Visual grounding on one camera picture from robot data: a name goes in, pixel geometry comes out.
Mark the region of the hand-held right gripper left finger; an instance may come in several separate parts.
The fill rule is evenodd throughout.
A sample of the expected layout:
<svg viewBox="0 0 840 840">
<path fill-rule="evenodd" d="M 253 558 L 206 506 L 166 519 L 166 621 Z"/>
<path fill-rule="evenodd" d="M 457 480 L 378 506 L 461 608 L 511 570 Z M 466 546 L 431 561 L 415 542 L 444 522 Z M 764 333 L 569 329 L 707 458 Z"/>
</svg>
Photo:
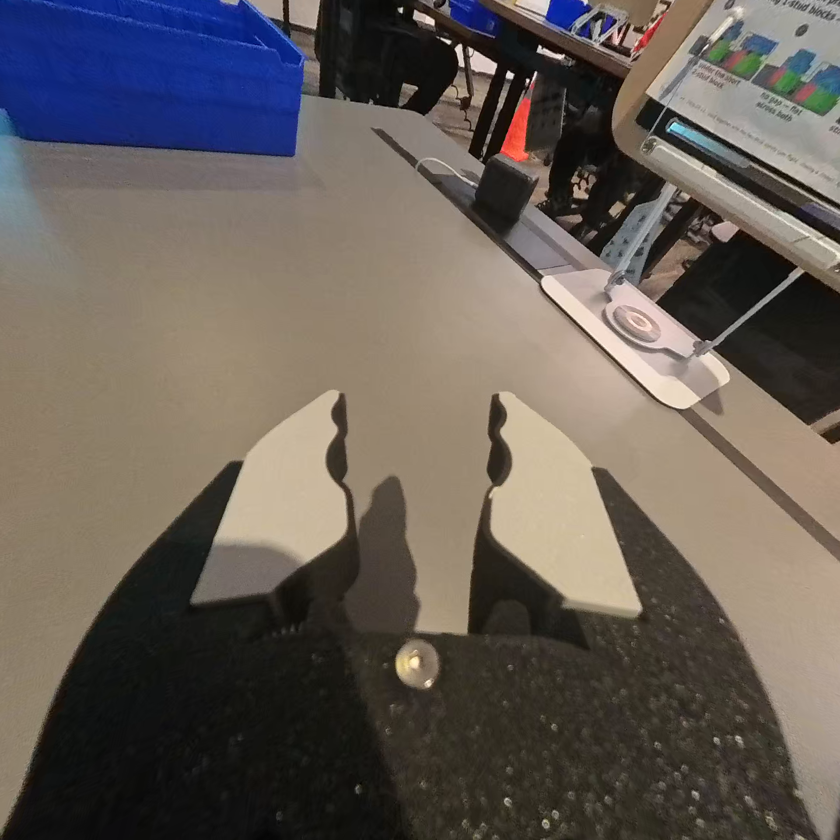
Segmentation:
<svg viewBox="0 0 840 840">
<path fill-rule="evenodd" d="M 360 548 L 346 486 L 345 394 L 326 391 L 247 453 L 191 606 L 337 599 L 356 582 Z"/>
</svg>

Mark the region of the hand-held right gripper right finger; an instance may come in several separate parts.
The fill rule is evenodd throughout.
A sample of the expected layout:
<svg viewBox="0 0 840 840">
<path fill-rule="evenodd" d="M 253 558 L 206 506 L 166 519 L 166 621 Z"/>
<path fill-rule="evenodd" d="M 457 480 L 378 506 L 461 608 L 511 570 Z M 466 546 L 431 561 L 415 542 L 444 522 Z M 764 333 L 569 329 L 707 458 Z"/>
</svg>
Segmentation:
<svg viewBox="0 0 840 840">
<path fill-rule="evenodd" d="M 643 604 L 595 477 L 564 432 L 511 392 L 491 397 L 490 486 L 469 584 L 470 632 L 579 632 Z"/>
</svg>

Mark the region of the blue plastic bin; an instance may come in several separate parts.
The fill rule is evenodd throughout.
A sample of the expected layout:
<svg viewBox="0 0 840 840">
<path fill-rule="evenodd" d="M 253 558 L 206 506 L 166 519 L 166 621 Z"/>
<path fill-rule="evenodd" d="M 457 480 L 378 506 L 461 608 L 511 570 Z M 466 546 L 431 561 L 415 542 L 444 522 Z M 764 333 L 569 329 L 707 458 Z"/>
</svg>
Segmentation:
<svg viewBox="0 0 840 840">
<path fill-rule="evenodd" d="M 2 1 L 25 140 L 293 156 L 306 57 L 249 2 Z"/>
</svg>

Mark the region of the white document stand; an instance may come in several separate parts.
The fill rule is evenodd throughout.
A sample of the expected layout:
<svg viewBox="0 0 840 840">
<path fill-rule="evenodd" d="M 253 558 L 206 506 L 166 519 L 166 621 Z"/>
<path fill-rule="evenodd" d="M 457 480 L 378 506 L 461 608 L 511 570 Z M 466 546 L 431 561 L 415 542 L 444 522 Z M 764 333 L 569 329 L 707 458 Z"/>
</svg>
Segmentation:
<svg viewBox="0 0 840 840">
<path fill-rule="evenodd" d="M 803 274 L 838 289 L 838 205 L 782 176 L 740 148 L 671 111 L 647 94 L 703 14 L 674 2 L 634 62 L 617 95 L 613 138 L 621 152 L 665 181 L 657 211 L 682 191 L 794 266 L 769 294 L 713 339 L 700 339 L 638 283 L 611 267 L 579 269 L 568 280 L 540 281 L 542 292 L 667 406 L 686 408 L 730 380 L 714 349 Z"/>
</svg>

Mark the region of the black office chair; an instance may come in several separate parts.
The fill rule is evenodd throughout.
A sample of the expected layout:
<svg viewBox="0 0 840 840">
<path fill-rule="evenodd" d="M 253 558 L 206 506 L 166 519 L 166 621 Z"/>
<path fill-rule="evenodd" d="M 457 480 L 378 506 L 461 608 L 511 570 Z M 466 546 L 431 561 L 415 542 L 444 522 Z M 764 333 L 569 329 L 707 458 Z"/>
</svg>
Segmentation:
<svg viewBox="0 0 840 840">
<path fill-rule="evenodd" d="M 744 232 L 711 245 L 658 305 L 711 340 L 776 288 L 790 261 Z M 800 420 L 839 407 L 839 295 L 803 274 L 717 347 L 717 353 Z"/>
</svg>

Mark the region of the small printed card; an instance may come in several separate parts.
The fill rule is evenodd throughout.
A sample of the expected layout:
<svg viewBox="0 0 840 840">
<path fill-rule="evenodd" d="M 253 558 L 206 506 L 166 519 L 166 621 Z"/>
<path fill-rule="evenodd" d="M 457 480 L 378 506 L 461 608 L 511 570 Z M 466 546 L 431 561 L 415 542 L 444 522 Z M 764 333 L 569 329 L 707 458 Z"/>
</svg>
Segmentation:
<svg viewBox="0 0 840 840">
<path fill-rule="evenodd" d="M 622 271 L 633 283 L 637 283 L 662 214 L 657 207 L 658 200 L 636 205 L 600 253 L 606 265 Z"/>
</svg>

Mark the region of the black power adapter cube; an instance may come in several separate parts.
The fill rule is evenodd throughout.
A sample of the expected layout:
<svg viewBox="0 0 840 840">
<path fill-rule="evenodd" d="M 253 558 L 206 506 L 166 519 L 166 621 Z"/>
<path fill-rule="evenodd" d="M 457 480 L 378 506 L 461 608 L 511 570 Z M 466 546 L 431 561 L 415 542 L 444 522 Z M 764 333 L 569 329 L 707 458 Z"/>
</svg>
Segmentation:
<svg viewBox="0 0 840 840">
<path fill-rule="evenodd" d="M 489 158 L 475 191 L 476 208 L 500 222 L 516 223 L 529 205 L 539 177 L 503 153 Z"/>
</svg>

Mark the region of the orange traffic cone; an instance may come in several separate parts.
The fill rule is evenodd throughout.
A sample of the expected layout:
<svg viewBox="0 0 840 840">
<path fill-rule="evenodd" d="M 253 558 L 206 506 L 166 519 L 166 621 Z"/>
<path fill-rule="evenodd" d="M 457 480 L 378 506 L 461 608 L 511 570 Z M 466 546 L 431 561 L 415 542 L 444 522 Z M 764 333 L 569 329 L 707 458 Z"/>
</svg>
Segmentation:
<svg viewBox="0 0 840 840">
<path fill-rule="evenodd" d="M 526 142 L 532 90 L 536 76 L 537 74 L 535 73 L 528 79 L 528 85 L 520 97 L 520 102 L 513 114 L 506 137 L 500 149 L 501 154 L 518 164 L 525 162 L 529 158 L 529 153 L 526 151 Z"/>
</svg>

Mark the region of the wooden desk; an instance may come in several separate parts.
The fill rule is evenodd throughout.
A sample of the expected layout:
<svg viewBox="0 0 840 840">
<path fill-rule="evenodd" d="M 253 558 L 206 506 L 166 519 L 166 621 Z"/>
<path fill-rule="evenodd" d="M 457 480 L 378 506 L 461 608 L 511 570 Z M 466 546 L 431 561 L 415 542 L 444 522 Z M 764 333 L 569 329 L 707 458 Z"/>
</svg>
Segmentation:
<svg viewBox="0 0 840 840">
<path fill-rule="evenodd" d="M 628 58 L 557 28 L 513 2 L 482 4 L 499 17 L 494 38 L 454 20 L 439 2 L 403 4 L 406 19 L 415 12 L 431 18 L 439 35 L 496 65 L 469 145 L 469 154 L 482 162 L 501 151 L 520 100 L 536 74 L 602 102 L 617 93 L 631 69 Z"/>
</svg>

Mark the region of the printed instruction sheet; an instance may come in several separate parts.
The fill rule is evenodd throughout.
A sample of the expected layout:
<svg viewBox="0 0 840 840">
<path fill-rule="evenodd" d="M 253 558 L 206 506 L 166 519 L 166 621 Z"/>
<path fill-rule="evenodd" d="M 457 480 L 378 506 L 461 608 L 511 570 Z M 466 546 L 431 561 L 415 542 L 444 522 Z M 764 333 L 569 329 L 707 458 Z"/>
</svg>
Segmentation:
<svg viewBox="0 0 840 840">
<path fill-rule="evenodd" d="M 688 2 L 698 18 L 647 95 L 839 199 L 839 2 Z"/>
</svg>

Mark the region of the small blue bin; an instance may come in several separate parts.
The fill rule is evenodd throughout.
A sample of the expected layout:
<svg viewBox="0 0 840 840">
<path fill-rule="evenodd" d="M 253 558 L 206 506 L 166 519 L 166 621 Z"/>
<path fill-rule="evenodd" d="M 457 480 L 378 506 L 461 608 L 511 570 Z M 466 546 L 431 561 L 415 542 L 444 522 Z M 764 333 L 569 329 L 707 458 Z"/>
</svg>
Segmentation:
<svg viewBox="0 0 840 840">
<path fill-rule="evenodd" d="M 480 1 L 447 1 L 450 17 L 457 23 L 489 38 L 498 36 L 501 19 Z"/>
<path fill-rule="evenodd" d="M 586 1 L 551 0 L 545 20 L 551 26 L 571 32 L 574 23 L 591 10 L 591 4 Z"/>
</svg>

